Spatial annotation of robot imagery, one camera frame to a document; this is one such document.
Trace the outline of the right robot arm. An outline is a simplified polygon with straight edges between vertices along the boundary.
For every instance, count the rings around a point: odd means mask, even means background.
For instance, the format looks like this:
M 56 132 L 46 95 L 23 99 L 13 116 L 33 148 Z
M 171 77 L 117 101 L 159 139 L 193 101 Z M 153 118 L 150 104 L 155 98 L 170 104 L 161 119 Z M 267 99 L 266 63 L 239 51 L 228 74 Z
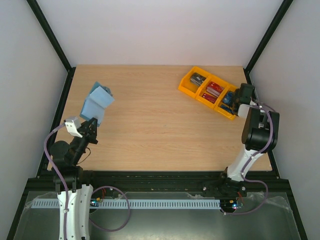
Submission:
M 219 176 L 217 189 L 224 196 L 244 192 L 244 181 L 252 165 L 273 150 L 278 142 L 280 114 L 272 107 L 254 101 L 254 90 L 253 85 L 242 83 L 228 103 L 231 112 L 245 118 L 245 123 L 241 135 L 242 149 Z

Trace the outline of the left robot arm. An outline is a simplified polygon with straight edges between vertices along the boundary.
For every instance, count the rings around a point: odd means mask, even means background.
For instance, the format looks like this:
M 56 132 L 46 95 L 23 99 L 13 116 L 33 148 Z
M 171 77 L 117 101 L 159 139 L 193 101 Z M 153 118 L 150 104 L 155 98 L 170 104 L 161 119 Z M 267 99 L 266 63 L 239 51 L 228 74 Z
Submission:
M 63 140 L 56 141 L 47 150 L 47 158 L 55 172 L 53 182 L 59 207 L 58 238 L 88 240 L 93 172 L 83 170 L 78 163 L 88 145 L 98 143 L 98 121 L 93 117 L 80 122 L 77 117 L 70 117 L 61 126 L 73 136 L 73 140 L 70 143 Z

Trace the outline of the blue leather card holder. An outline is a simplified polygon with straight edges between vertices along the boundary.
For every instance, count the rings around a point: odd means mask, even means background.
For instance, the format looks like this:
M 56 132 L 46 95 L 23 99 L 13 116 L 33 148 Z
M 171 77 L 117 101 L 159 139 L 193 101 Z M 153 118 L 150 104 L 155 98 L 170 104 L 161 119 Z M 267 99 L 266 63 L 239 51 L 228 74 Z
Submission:
M 105 109 L 114 101 L 111 90 L 96 81 L 84 100 L 79 116 L 86 121 L 97 119 L 99 127 L 104 119 Z

